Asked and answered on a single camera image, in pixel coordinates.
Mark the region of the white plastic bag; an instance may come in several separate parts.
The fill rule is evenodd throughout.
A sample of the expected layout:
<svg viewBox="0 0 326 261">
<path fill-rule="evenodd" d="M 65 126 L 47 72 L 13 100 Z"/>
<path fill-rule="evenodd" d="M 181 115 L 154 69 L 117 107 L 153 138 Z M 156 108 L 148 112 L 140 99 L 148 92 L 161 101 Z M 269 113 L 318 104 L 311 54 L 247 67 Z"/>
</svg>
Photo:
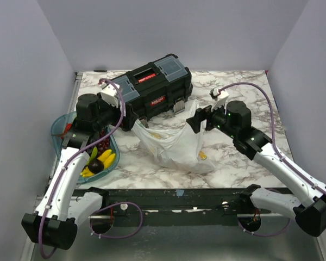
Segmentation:
<svg viewBox="0 0 326 261">
<path fill-rule="evenodd" d="M 194 133 L 188 123 L 181 129 L 150 129 L 136 120 L 132 132 L 154 162 L 169 169 L 205 174 L 215 164 L 202 152 L 203 133 Z"/>
</svg>

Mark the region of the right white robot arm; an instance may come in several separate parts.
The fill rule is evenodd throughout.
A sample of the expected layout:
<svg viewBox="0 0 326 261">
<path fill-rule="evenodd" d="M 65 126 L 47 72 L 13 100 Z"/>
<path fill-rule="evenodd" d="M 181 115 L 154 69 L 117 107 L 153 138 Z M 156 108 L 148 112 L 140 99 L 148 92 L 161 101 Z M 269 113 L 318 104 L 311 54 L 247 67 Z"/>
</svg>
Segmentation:
<svg viewBox="0 0 326 261">
<path fill-rule="evenodd" d="M 248 159 L 263 166 L 287 186 L 284 195 L 252 185 L 239 199 L 240 209 L 251 213 L 266 209 L 294 219 L 308 235 L 320 236 L 326 230 L 326 184 L 308 174 L 282 151 L 264 132 L 252 126 L 252 113 L 242 101 L 226 106 L 198 108 L 186 122 L 195 133 L 206 121 L 206 130 L 216 128 L 232 138 L 234 147 Z"/>
</svg>

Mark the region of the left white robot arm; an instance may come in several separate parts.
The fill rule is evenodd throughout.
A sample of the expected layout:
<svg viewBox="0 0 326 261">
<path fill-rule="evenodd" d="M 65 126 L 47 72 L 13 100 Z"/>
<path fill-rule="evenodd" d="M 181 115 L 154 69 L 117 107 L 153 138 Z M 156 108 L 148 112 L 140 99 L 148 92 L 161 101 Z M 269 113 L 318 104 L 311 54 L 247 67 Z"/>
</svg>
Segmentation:
<svg viewBox="0 0 326 261">
<path fill-rule="evenodd" d="M 68 250 L 74 243 L 78 227 L 91 214 L 103 215 L 112 209 L 109 193 L 89 188 L 76 203 L 71 203 L 82 171 L 89 166 L 92 150 L 113 131 L 100 136 L 103 129 L 122 126 L 126 102 L 121 94 L 86 94 L 78 98 L 71 128 L 64 134 L 57 169 L 41 202 L 32 214 L 24 214 L 21 224 L 29 239 L 38 244 L 42 256 L 44 246 Z"/>
</svg>

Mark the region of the fake red grape bunch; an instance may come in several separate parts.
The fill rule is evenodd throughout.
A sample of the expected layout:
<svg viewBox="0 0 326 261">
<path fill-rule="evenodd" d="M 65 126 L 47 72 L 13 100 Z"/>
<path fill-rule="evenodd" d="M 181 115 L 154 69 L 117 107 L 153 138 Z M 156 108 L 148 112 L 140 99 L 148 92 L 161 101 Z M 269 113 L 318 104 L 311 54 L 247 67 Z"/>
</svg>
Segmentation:
<svg viewBox="0 0 326 261">
<path fill-rule="evenodd" d="M 105 129 L 99 133 L 99 137 L 102 139 L 106 135 Z M 98 154 L 102 154 L 110 148 L 110 138 L 104 139 L 102 142 L 97 144 Z"/>
</svg>

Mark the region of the yellow fake banana bunch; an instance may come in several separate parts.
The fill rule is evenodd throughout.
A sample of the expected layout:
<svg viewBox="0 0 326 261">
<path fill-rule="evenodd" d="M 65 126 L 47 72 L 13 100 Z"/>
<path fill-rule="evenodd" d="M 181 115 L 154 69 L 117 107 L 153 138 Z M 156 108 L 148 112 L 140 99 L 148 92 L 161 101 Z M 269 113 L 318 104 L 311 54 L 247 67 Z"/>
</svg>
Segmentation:
<svg viewBox="0 0 326 261">
<path fill-rule="evenodd" d="M 112 167 L 114 165 L 114 162 L 116 160 L 116 153 L 113 153 L 111 149 L 106 150 L 103 152 L 100 156 L 97 157 L 97 159 L 101 160 L 104 164 L 104 170 Z M 82 177 L 92 177 L 96 174 L 92 173 L 88 169 L 88 164 L 84 167 L 83 171 L 80 174 Z"/>
</svg>

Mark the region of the green fake pear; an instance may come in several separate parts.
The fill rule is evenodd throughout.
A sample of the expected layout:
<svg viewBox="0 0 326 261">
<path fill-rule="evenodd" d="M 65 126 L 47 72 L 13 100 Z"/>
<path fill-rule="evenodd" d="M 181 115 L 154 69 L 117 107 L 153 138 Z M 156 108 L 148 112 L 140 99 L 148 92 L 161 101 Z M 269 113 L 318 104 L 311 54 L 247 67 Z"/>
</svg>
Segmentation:
<svg viewBox="0 0 326 261">
<path fill-rule="evenodd" d="M 87 162 L 87 164 L 89 165 L 94 159 L 97 158 L 97 154 L 98 154 L 98 148 L 95 146 L 92 150 L 92 153 L 89 157 L 89 161 Z"/>
</svg>

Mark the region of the dark fake plum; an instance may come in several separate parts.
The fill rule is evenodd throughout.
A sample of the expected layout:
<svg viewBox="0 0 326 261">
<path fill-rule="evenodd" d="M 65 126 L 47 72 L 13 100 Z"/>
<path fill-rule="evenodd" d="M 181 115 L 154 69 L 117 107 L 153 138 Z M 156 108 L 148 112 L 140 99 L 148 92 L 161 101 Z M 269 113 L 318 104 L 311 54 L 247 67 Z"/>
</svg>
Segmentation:
<svg viewBox="0 0 326 261">
<path fill-rule="evenodd" d="M 88 165 L 88 169 L 90 172 L 92 172 L 94 174 L 98 174 L 104 170 L 104 164 L 101 160 L 96 158 L 96 159 L 90 161 L 90 163 Z"/>
</svg>

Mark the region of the black plastic toolbox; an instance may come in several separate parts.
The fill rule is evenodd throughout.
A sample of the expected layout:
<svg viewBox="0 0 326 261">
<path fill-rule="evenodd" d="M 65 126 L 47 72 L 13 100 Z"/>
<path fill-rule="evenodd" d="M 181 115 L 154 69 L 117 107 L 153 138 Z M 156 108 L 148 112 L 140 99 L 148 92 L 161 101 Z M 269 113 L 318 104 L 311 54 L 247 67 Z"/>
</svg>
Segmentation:
<svg viewBox="0 0 326 261">
<path fill-rule="evenodd" d="M 185 109 L 193 85 L 188 67 L 175 54 L 150 62 L 112 79 L 122 88 L 125 103 L 138 106 L 139 120 L 150 120 L 163 112 Z"/>
</svg>

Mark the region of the teal plastic fruit bowl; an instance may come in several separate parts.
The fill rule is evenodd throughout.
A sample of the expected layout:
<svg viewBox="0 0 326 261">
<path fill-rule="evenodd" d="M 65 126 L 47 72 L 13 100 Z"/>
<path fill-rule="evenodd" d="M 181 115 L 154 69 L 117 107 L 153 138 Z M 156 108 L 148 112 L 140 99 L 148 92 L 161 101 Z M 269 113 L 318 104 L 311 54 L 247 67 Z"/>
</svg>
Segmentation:
<svg viewBox="0 0 326 261">
<path fill-rule="evenodd" d="M 70 129 L 71 123 L 75 118 L 76 112 L 74 111 L 72 113 L 62 115 L 61 117 L 57 118 L 51 126 L 52 141 L 58 160 L 61 157 L 62 142 L 64 137 L 57 135 L 61 134 L 65 130 Z M 97 146 L 97 152 L 98 154 L 96 158 L 103 163 L 104 170 L 102 172 L 94 174 L 88 172 L 88 168 L 86 168 L 86 170 L 80 174 L 77 184 L 94 182 L 102 178 L 103 176 L 109 174 L 112 170 L 116 168 L 117 163 L 120 159 L 120 152 L 117 147 L 115 138 L 112 135 Z"/>
</svg>

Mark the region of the aluminium frame profile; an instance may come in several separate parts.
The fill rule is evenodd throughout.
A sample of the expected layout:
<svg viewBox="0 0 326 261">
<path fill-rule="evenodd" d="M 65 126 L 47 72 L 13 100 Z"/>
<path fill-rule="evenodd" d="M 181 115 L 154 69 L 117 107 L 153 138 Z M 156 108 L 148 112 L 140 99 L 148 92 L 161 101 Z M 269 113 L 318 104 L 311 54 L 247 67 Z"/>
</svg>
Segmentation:
<svg viewBox="0 0 326 261">
<path fill-rule="evenodd" d="M 76 72 L 76 79 L 74 82 L 71 101 L 68 105 L 67 113 L 59 116 L 51 126 L 51 138 L 52 138 L 52 145 L 54 146 L 54 150 L 55 150 L 55 159 L 52 165 L 51 173 L 48 177 L 44 195 L 38 196 L 35 201 L 33 213 L 38 214 L 39 216 L 42 216 L 43 211 L 45 210 L 45 205 L 49 198 L 49 196 L 46 197 L 45 194 L 48 192 L 51 184 L 53 184 L 55 173 L 57 175 L 60 173 L 60 170 L 58 169 L 58 165 L 60 163 L 60 157 L 61 157 L 60 151 L 62 149 L 62 138 L 59 137 L 58 134 L 62 134 L 64 132 L 65 126 L 72 120 L 72 114 L 75 111 L 75 106 L 76 106 L 83 74 L 84 74 L 83 72 Z"/>
</svg>

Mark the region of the black metal base rail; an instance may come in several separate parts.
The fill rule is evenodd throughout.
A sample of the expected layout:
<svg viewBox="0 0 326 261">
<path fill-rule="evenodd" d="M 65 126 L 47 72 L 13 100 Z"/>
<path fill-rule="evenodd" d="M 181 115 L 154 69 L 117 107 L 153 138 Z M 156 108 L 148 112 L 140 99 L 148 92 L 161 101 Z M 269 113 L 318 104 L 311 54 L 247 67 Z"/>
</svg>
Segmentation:
<svg viewBox="0 0 326 261">
<path fill-rule="evenodd" d="M 236 226 L 238 219 L 255 219 L 267 214 L 245 199 L 245 188 L 221 189 L 76 189 L 73 195 L 87 192 L 103 196 L 102 206 L 112 205 L 100 214 L 112 215 L 115 227 L 143 226 Z"/>
</svg>

